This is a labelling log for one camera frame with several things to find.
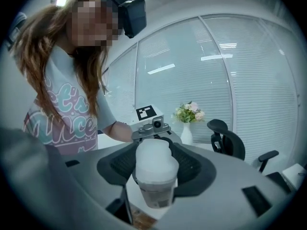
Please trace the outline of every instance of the white flower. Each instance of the white flower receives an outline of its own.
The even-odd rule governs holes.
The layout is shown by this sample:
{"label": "white flower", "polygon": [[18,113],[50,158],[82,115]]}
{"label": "white flower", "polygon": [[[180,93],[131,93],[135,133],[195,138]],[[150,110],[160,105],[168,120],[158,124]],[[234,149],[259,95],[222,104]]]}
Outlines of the white flower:
{"label": "white flower", "polygon": [[202,118],[203,118],[203,116],[202,116],[200,113],[196,113],[196,114],[195,114],[195,119],[196,119],[197,121],[201,121]]}

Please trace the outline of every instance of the office chair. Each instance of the office chair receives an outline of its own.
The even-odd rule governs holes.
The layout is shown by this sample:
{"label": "office chair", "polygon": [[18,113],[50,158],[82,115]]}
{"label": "office chair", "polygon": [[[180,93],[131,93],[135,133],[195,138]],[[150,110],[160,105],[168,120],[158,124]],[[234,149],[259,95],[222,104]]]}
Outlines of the office chair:
{"label": "office chair", "polygon": [[[213,135],[211,135],[211,144],[215,152],[233,156],[241,160],[245,159],[245,146],[243,141],[237,134],[228,130],[228,126],[224,121],[213,119],[207,123],[207,127],[213,131]],[[215,142],[219,143],[220,148],[215,145]],[[259,172],[262,173],[268,160],[276,157],[278,154],[278,151],[273,150],[259,156],[258,161],[262,163]],[[278,184],[286,193],[291,192],[280,173],[274,172],[268,174],[267,177]]]}

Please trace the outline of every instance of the white t-shirt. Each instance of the white t-shirt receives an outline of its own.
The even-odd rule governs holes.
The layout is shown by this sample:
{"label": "white t-shirt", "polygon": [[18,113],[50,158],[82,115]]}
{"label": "white t-shirt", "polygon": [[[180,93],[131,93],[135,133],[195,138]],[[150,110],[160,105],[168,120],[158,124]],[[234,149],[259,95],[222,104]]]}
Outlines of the white t-shirt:
{"label": "white t-shirt", "polygon": [[54,46],[46,65],[46,88],[63,124],[50,120],[34,100],[24,120],[23,131],[31,133],[44,144],[57,147],[61,154],[76,154],[97,149],[97,129],[116,122],[103,91],[97,96],[98,118],[90,116],[89,103],[77,81],[73,58]]}

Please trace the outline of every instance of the floor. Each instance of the floor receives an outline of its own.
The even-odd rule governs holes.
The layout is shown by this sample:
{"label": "floor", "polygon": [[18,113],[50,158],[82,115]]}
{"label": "floor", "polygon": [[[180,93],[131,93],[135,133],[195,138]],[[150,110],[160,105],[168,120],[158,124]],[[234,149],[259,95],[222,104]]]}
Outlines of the floor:
{"label": "floor", "polygon": [[132,218],[133,218],[133,226],[136,229],[147,230],[150,229],[151,226],[156,222],[156,219],[146,215],[139,208],[135,207],[130,203]]}

